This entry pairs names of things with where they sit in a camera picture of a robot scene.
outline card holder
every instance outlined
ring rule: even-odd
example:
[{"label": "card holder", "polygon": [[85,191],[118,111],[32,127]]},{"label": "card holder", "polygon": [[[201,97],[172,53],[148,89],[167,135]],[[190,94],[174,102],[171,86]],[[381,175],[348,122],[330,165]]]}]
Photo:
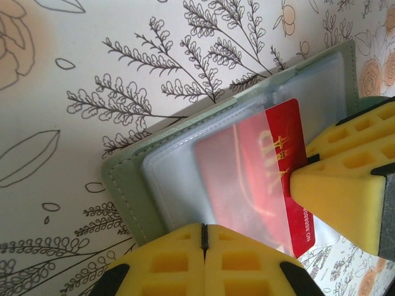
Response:
[{"label": "card holder", "polygon": [[193,128],[248,105],[257,97],[265,98],[265,108],[298,98],[306,142],[333,122],[383,100],[382,97],[359,99],[355,43],[347,40],[109,157],[101,167],[103,185],[139,245],[169,232],[142,172],[145,157]]}]

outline peach flower illustration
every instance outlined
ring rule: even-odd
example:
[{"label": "peach flower illustration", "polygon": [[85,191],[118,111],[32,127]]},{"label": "peach flower illustration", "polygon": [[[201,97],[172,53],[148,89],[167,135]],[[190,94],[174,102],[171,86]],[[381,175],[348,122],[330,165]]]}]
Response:
[{"label": "peach flower illustration", "polygon": [[387,32],[391,32],[395,28],[395,4],[388,9],[387,19],[385,22]]},{"label": "peach flower illustration", "polygon": [[375,284],[375,270],[369,269],[364,277],[362,278],[362,281],[359,285],[359,290],[358,290],[358,296],[369,296],[370,293],[373,290],[373,285]]},{"label": "peach flower illustration", "polygon": [[390,54],[384,64],[384,83],[391,86],[395,82],[395,52]]},{"label": "peach flower illustration", "polygon": [[27,75],[35,63],[25,9],[15,0],[0,1],[0,90]]},{"label": "peach flower illustration", "polygon": [[383,258],[379,258],[378,261],[377,261],[376,272],[377,273],[382,272],[382,270],[384,269],[386,264],[387,264],[387,260],[385,260]]},{"label": "peach flower illustration", "polygon": [[281,14],[274,24],[273,30],[277,28],[280,22],[283,25],[284,34],[292,35],[295,32],[295,9],[290,5],[285,5],[285,1],[283,0],[281,3],[281,8],[283,9],[283,14]]},{"label": "peach flower illustration", "polygon": [[368,60],[359,78],[360,97],[379,96],[381,84],[381,66],[377,59]]}]

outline red card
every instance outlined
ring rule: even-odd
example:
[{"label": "red card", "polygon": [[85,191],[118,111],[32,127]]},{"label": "red card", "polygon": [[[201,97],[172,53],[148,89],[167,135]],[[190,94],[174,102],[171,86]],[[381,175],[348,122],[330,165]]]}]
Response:
[{"label": "red card", "polygon": [[289,195],[289,173],[307,163],[297,100],[266,114],[197,142],[196,161],[218,224],[299,257],[315,237],[312,215]]},{"label": "red card", "polygon": [[299,257],[315,244],[315,233],[313,215],[298,205],[289,191],[292,171],[307,165],[297,100],[291,99],[268,109],[266,116],[279,158],[293,252]]}]

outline fern drawing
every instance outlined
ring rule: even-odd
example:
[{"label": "fern drawing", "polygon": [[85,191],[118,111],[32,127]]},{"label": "fern drawing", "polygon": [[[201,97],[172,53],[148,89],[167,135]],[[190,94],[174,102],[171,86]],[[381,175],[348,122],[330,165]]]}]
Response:
[{"label": "fern drawing", "polygon": [[[103,203],[95,207],[90,207],[83,211],[86,217],[96,217],[106,219],[102,225],[95,225],[93,231],[88,233],[109,229],[117,231],[118,234],[128,234],[123,223],[118,222],[119,213],[114,205]],[[52,278],[70,270],[77,269],[77,273],[60,290],[61,295],[68,295],[75,289],[81,289],[79,295],[88,295],[94,283],[106,270],[107,266],[126,252],[133,250],[132,238],[128,237],[120,240],[108,247],[90,252],[90,239],[85,233],[85,226],[81,227],[83,233],[76,231],[72,237],[38,237],[35,239],[25,239],[18,242],[0,243],[1,254],[14,254],[15,258],[0,260],[0,295],[25,295],[29,291],[38,288]],[[41,255],[39,262],[27,267],[23,266],[23,260],[19,260],[19,255]]]},{"label": "fern drawing", "polygon": [[[240,92],[272,75],[269,68],[278,67],[279,71],[285,68],[279,53],[276,53],[278,57],[275,57],[273,65],[267,67],[262,62],[266,31],[262,27],[262,11],[258,1],[204,2],[182,2],[190,33],[179,40],[166,29],[164,20],[151,17],[145,32],[134,32],[139,46],[131,47],[110,37],[104,38],[102,43],[111,56],[117,56],[119,62],[125,63],[135,72],[146,69],[149,76],[164,78],[165,81],[157,84],[164,97],[190,103],[204,98],[213,103],[218,102],[225,93],[219,71],[236,67],[244,70],[242,75],[231,79],[229,85],[230,91]],[[210,38],[208,50],[199,46],[200,39],[204,38]],[[177,46],[183,49],[186,62],[177,55]],[[95,84],[94,91],[84,88],[76,92],[68,91],[67,99],[72,103],[67,111],[80,114],[83,119],[97,118],[129,127],[128,134],[103,137],[103,157],[149,136],[149,118],[169,118],[173,120],[172,123],[185,118],[156,112],[147,89],[141,86],[140,81],[125,81],[106,73],[97,76]]]}]

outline botanical line drawing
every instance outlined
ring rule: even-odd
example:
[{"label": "botanical line drawing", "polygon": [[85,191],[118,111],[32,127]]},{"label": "botanical line drawing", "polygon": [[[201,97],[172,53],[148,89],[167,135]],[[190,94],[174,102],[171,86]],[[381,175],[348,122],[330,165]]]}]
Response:
[{"label": "botanical line drawing", "polygon": [[354,270],[351,270],[342,279],[340,279],[340,281],[335,283],[335,288],[333,289],[333,293],[336,296],[344,296],[346,294],[347,288],[349,287],[350,282],[354,278],[353,273],[354,273]]},{"label": "botanical line drawing", "polygon": [[354,0],[340,0],[338,2],[338,11],[343,11],[344,9],[350,9],[354,5]]},{"label": "botanical line drawing", "polygon": [[362,12],[362,18],[364,19],[370,12],[372,12],[372,0],[365,0],[364,11]]},{"label": "botanical line drawing", "polygon": [[378,22],[376,32],[370,30],[355,35],[359,52],[368,57],[359,78],[359,95],[386,96],[395,83],[395,53],[391,52],[395,36],[388,38],[392,28]]},{"label": "botanical line drawing", "polygon": [[319,252],[313,251],[309,253],[307,257],[304,257],[301,263],[313,279],[315,279],[318,272],[325,266],[325,262],[328,259],[331,250],[332,247],[325,247],[319,250]]},{"label": "botanical line drawing", "polygon": [[17,1],[0,2],[0,91],[27,76],[35,64],[35,46]]},{"label": "botanical line drawing", "polygon": [[62,70],[71,70],[75,68],[75,64],[71,63],[71,61],[58,57],[55,59],[55,64],[61,68]]},{"label": "botanical line drawing", "polygon": [[[47,212],[57,212],[60,210],[60,205],[54,202],[45,202],[41,204],[41,207]],[[47,225],[49,223],[49,216],[45,217],[44,224]]]},{"label": "botanical line drawing", "polygon": [[393,34],[393,29],[395,28],[395,4],[392,4],[388,8],[387,18],[385,20],[385,27],[388,35]]},{"label": "botanical line drawing", "polygon": [[[47,237],[3,243],[0,245],[1,253],[40,253],[47,256],[48,259],[22,269],[16,268],[18,266],[17,259],[11,259],[12,268],[9,268],[7,273],[0,277],[0,294],[24,295],[76,266],[85,262],[98,261],[99,258],[107,256],[110,249],[118,245],[126,244],[129,248],[130,241],[131,238],[128,238],[95,252],[84,252],[82,249],[89,244],[89,239],[81,240],[79,238],[55,237],[52,239]],[[95,279],[96,277],[90,277],[88,280],[91,282]]]},{"label": "botanical line drawing", "polygon": [[376,272],[374,268],[368,269],[362,278],[359,288],[358,295],[360,296],[368,296],[372,293],[373,286],[375,284]]},{"label": "botanical line drawing", "polygon": [[[195,4],[193,0],[183,1],[185,19],[191,27],[191,34],[182,38],[179,45],[185,50],[185,55],[198,74],[188,70],[188,67],[172,54],[175,43],[171,40],[170,32],[165,29],[165,22],[155,17],[149,21],[149,34],[135,33],[135,38],[141,41],[142,49],[129,48],[110,38],[105,38],[103,43],[108,47],[110,54],[118,54],[118,61],[124,60],[129,66],[136,65],[136,71],[146,68],[149,69],[149,74],[156,73],[160,77],[177,76],[182,73],[183,81],[175,78],[160,85],[160,90],[165,96],[186,99],[192,103],[208,97],[216,103],[224,94],[224,90],[220,87],[222,81],[217,78],[219,68],[213,67],[212,63],[229,69],[245,69],[245,74],[241,78],[235,78],[229,85],[234,92],[242,91],[272,74],[260,59],[265,46],[262,38],[266,31],[261,27],[259,5],[253,0],[246,2],[247,5],[244,6],[240,0],[213,0],[204,8],[202,4]],[[242,46],[227,33],[228,31],[221,29],[220,22],[226,24],[229,30],[241,30],[251,49]],[[201,39],[212,36],[217,37],[216,42],[204,54],[194,37]],[[257,67],[262,69],[262,73],[249,68],[243,62],[244,55],[252,58]],[[102,78],[97,76],[95,80],[97,89],[90,94],[84,89],[77,93],[67,92],[67,98],[73,101],[67,111],[80,113],[84,119],[97,117],[101,121],[112,120],[115,124],[121,123],[131,128],[129,136],[118,133],[114,138],[103,137],[106,148],[103,157],[150,135],[146,130],[147,118],[170,118],[174,119],[173,123],[186,118],[154,113],[146,89],[139,87],[134,81],[124,83],[121,77],[113,78],[109,74],[103,75]]]},{"label": "botanical line drawing", "polygon": [[378,8],[381,11],[387,5],[387,0],[379,0],[378,1]]},{"label": "botanical line drawing", "polygon": [[86,11],[78,0],[34,0],[38,5],[49,10],[84,14]]},{"label": "botanical line drawing", "polygon": [[[84,89],[80,89],[77,94],[67,92],[67,98],[73,104],[67,108],[68,113],[81,113],[83,119],[98,117],[101,121],[112,120],[115,124],[124,126],[134,125],[136,128],[136,138],[145,135],[146,118],[171,118],[176,121],[186,118],[185,116],[161,115],[152,112],[152,107],[147,99],[147,91],[139,88],[135,82],[124,85],[123,80],[118,77],[113,82],[109,74],[105,74],[102,79],[95,78],[98,88],[89,95]],[[115,144],[110,146],[111,154],[121,147]]]},{"label": "botanical line drawing", "polygon": [[285,5],[285,0],[281,0],[281,9],[283,13],[277,18],[273,30],[282,23],[284,35],[291,36],[295,32],[295,9],[290,5]]},{"label": "botanical line drawing", "polygon": [[307,60],[307,55],[310,52],[310,44],[307,41],[299,42],[299,52],[296,53],[297,56],[302,56],[304,60]]},{"label": "botanical line drawing", "polygon": [[279,72],[287,69],[286,63],[280,57],[280,53],[273,46],[270,46],[270,53],[274,56],[273,61],[276,63]]},{"label": "botanical line drawing", "polygon": [[112,202],[102,203],[95,207],[83,210],[83,214],[86,217],[95,217],[95,221],[90,222],[87,225],[80,227],[74,231],[77,237],[85,236],[92,232],[99,232],[106,229],[117,229],[117,234],[130,234],[129,230],[125,226],[120,213]]},{"label": "botanical line drawing", "polygon": [[150,136],[151,133],[144,130],[141,133],[134,131],[133,129],[129,130],[129,137],[124,137],[120,133],[115,135],[114,140],[111,140],[109,137],[104,136],[103,146],[104,146],[104,153],[102,158],[106,158],[108,155],[112,155],[114,151],[122,150],[138,141]]},{"label": "botanical line drawing", "polygon": [[148,39],[145,35],[135,34],[138,39],[142,40],[142,45],[148,45],[151,50],[155,50],[157,54],[151,54],[149,56],[146,53],[141,54],[139,50],[130,50],[128,46],[122,47],[118,41],[112,44],[109,38],[106,38],[104,44],[110,48],[109,52],[116,52],[120,54],[120,59],[126,58],[129,60],[128,65],[137,63],[137,71],[141,67],[151,68],[150,73],[157,70],[159,76],[164,72],[171,74],[172,71],[183,71],[191,79],[191,84],[182,84],[179,79],[175,82],[166,82],[161,86],[161,90],[166,96],[182,97],[190,102],[197,102],[200,97],[208,96],[213,102],[216,102],[218,98],[223,94],[223,91],[219,88],[222,81],[215,78],[217,74],[217,68],[210,68],[209,60],[207,57],[201,57],[201,50],[196,46],[196,42],[191,41],[191,37],[187,36],[180,43],[181,47],[185,47],[185,54],[189,56],[189,61],[194,62],[196,69],[200,70],[199,78],[202,82],[198,81],[197,78],[187,71],[185,67],[179,64],[171,55],[170,50],[173,46],[173,41],[167,41],[170,36],[170,32],[162,30],[164,26],[163,20],[156,20],[151,18],[149,22],[150,30],[155,34],[155,39],[158,43]]},{"label": "botanical line drawing", "polygon": [[100,182],[89,182],[85,184],[85,189],[89,193],[100,193],[105,191],[103,185]]},{"label": "botanical line drawing", "polygon": [[69,282],[64,284],[64,288],[60,290],[61,293],[66,294],[72,291],[75,287],[87,284],[94,280],[98,280],[102,274],[106,271],[107,267],[112,261],[115,260],[115,253],[113,251],[107,251],[100,257],[95,258],[95,260],[90,261],[85,265]]},{"label": "botanical line drawing", "polygon": [[42,208],[49,212],[57,212],[60,210],[60,205],[54,202],[45,202],[41,204]]},{"label": "botanical line drawing", "polygon": [[315,13],[316,13],[316,14],[319,14],[318,5],[317,5],[317,3],[315,2],[315,0],[309,0],[309,2],[310,2],[310,5],[311,5],[311,8],[313,8],[313,10],[315,11]]},{"label": "botanical line drawing", "polygon": [[357,268],[357,271],[355,272],[355,276],[357,278],[361,278],[366,270],[373,268],[373,257],[369,256],[367,259],[364,259],[364,261],[359,265]]},{"label": "botanical line drawing", "polygon": [[357,252],[360,249],[358,249],[358,247],[356,247],[355,245],[350,243],[349,250],[350,250],[350,254],[347,255],[347,258],[342,258],[342,259],[336,261],[336,263],[333,265],[330,281],[337,280],[340,277],[342,271],[343,271],[343,274],[345,274],[347,272],[348,267],[351,266],[352,261],[354,261],[354,259],[355,259],[355,255],[357,254]]},{"label": "botanical line drawing", "polygon": [[328,10],[325,14],[325,20],[323,20],[323,28],[326,30],[324,37],[326,48],[351,38],[352,22],[347,22],[344,18],[337,28],[336,14],[329,15]]},{"label": "botanical line drawing", "polygon": [[[52,203],[47,203],[45,207],[50,210],[57,209]],[[114,221],[119,218],[116,208],[110,202],[90,207],[84,210],[83,214],[86,217],[112,217]],[[108,222],[105,229],[113,229],[119,234],[128,233],[120,225],[114,224],[115,222],[109,227],[111,223]],[[94,232],[100,230],[103,230],[102,225],[99,230],[94,229]],[[78,233],[80,237],[74,238],[38,237],[0,243],[1,254],[8,253],[15,256],[7,261],[0,260],[0,295],[24,295],[70,269],[76,270],[75,276],[64,284],[60,290],[61,294],[67,295],[70,291],[80,288],[84,290],[79,295],[88,295],[108,264],[116,257],[131,252],[135,246],[132,238],[129,237],[101,250],[90,252],[87,250],[90,247],[88,233]],[[37,258],[44,258],[28,267],[19,268],[21,264],[18,254],[40,254],[41,257]]]},{"label": "botanical line drawing", "polygon": [[[329,3],[333,4],[333,0],[324,0],[324,3]],[[350,9],[352,5],[354,5],[354,0],[339,0],[337,5],[338,7],[338,12],[343,11],[344,9]]]},{"label": "botanical line drawing", "polygon": [[0,188],[11,186],[38,171],[55,153],[60,130],[41,131],[0,155]]}]

